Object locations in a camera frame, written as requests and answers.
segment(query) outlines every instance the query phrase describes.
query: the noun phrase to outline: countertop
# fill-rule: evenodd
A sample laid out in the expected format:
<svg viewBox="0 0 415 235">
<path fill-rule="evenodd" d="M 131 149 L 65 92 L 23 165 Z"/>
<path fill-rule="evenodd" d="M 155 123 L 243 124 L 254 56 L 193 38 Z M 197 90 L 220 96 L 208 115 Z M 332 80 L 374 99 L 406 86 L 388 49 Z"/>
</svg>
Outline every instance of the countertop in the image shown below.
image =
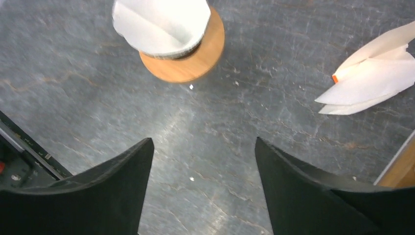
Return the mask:
<svg viewBox="0 0 415 235">
<path fill-rule="evenodd" d="M 115 32 L 112 0 L 2 2 L 6 115 L 74 174 L 153 138 L 141 235 L 272 234 L 257 136 L 373 182 L 415 129 L 414 87 L 351 116 L 314 102 L 351 53 L 415 20 L 412 0 L 209 0 L 224 53 L 180 85 L 155 78 Z"/>
</svg>

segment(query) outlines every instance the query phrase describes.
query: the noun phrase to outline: orange tip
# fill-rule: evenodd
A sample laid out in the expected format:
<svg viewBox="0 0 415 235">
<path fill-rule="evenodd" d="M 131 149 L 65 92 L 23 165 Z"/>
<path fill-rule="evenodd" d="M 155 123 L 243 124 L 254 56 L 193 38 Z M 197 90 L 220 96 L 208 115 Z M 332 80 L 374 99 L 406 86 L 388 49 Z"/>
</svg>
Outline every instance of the orange tip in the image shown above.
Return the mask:
<svg viewBox="0 0 415 235">
<path fill-rule="evenodd" d="M 334 80 L 334 83 L 338 83 L 338 82 L 339 82 L 339 80 L 337 80 L 337 77 L 336 77 L 336 75 L 332 75 L 331 77 L 333 78 L 333 80 Z"/>
</svg>

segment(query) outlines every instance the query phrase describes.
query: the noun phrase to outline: round wooden disc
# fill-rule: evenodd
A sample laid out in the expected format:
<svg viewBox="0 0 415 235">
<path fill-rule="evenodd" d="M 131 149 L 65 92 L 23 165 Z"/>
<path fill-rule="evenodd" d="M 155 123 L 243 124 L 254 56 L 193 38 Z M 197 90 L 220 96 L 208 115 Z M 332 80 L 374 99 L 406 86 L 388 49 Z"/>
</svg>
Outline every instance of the round wooden disc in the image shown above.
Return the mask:
<svg viewBox="0 0 415 235">
<path fill-rule="evenodd" d="M 210 7 L 210 19 L 200 45 L 189 56 L 163 60 L 140 52 L 146 68 L 156 77 L 166 82 L 189 82 L 209 72 L 219 61 L 225 47 L 225 28 L 217 11 Z"/>
</svg>

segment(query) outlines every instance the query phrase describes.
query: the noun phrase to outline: wooden base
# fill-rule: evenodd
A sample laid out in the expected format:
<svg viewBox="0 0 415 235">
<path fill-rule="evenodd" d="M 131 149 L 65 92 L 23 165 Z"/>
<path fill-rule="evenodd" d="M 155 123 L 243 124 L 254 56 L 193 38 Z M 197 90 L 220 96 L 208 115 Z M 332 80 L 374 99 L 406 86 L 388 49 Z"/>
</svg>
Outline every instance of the wooden base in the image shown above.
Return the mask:
<svg viewBox="0 0 415 235">
<path fill-rule="evenodd" d="M 210 11 L 205 35 L 189 56 L 163 60 L 140 52 L 144 65 L 154 76 L 171 83 L 189 82 L 205 75 L 216 65 L 225 47 L 225 28 L 217 11 L 213 7 Z"/>
<path fill-rule="evenodd" d="M 409 136 L 375 184 L 392 188 L 415 187 L 415 131 Z"/>
</svg>

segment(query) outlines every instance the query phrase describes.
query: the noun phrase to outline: marble tabletop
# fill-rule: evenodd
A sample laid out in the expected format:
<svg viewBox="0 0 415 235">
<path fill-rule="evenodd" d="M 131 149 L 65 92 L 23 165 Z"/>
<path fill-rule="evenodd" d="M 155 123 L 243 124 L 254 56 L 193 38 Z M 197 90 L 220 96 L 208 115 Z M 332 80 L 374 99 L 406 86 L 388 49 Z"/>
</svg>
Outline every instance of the marble tabletop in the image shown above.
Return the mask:
<svg viewBox="0 0 415 235">
<path fill-rule="evenodd" d="M 222 59 L 178 85 L 115 32 L 113 0 L 0 0 L 0 109 L 74 174 L 152 137 L 141 235 L 272 234 L 257 136 L 373 182 L 415 129 L 415 88 L 351 116 L 319 115 L 313 100 L 351 53 L 415 20 L 415 1 L 209 3 Z"/>
</svg>

